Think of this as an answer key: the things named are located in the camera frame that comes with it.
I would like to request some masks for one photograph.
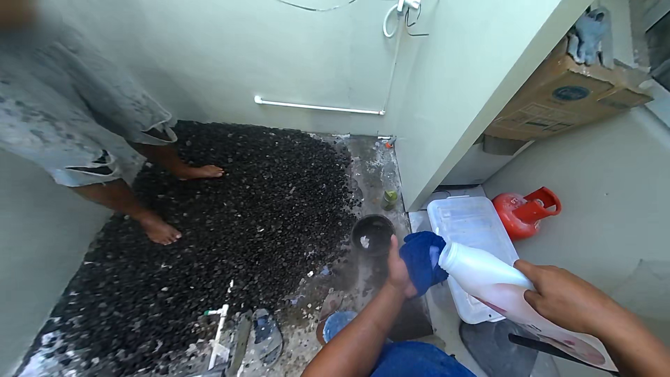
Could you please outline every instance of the hand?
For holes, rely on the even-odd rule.
[[[389,277],[387,283],[404,294],[408,299],[416,296],[417,289],[409,278],[405,261],[400,258],[398,252],[398,237],[396,237],[395,234],[391,236],[391,246],[389,247],[389,259],[387,263],[389,265]]]
[[[603,331],[629,322],[630,313],[600,289],[556,266],[536,266],[517,260],[514,267],[535,286],[524,299],[542,317],[564,329],[599,337]]]

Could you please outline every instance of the black pebble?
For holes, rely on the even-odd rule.
[[[54,307],[59,322],[48,321],[40,334],[59,329],[73,349],[88,350],[82,362],[99,358],[117,375],[167,374],[164,354],[213,337],[216,326],[203,325],[213,316],[195,326],[207,309],[283,306],[307,272],[342,256],[355,221],[345,209],[354,204],[351,156],[335,142],[291,129],[190,121],[175,132],[184,161],[218,165],[226,175],[179,181],[157,164],[144,166],[133,190],[183,237],[154,244],[136,221],[112,216]],[[160,352],[140,348],[153,350],[158,340]],[[129,357],[116,358],[121,350]]]

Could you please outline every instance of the container lid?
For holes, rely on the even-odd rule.
[[[493,203],[486,197],[451,197],[428,204],[428,218],[435,234],[448,236],[471,248],[485,250],[512,266],[519,259]],[[500,321],[504,317],[467,294],[450,276],[449,289],[458,315],[469,324]]]

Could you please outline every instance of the person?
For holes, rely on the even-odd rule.
[[[46,2],[0,1],[0,147],[137,220],[163,245],[182,234],[133,195],[105,134],[123,137],[180,180],[221,177],[217,166],[179,158],[171,146],[175,122]]]
[[[387,263],[389,276],[376,297],[319,351],[302,376],[474,376],[434,345],[416,341],[387,343],[403,302],[417,294],[395,236],[391,238]],[[597,337],[622,376],[668,375],[668,349],[634,314],[604,292],[555,266],[517,260],[515,268],[537,290],[526,290],[526,301],[556,325]]]

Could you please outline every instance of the bare foot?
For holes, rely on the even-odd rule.
[[[199,168],[187,168],[183,171],[176,173],[175,175],[180,180],[188,179],[198,179],[198,178],[218,178],[223,176],[224,171],[222,168],[214,165],[205,165]]]
[[[148,215],[139,220],[147,236],[151,241],[161,245],[170,245],[182,237],[182,233],[174,229],[172,225],[166,223],[157,215]]]

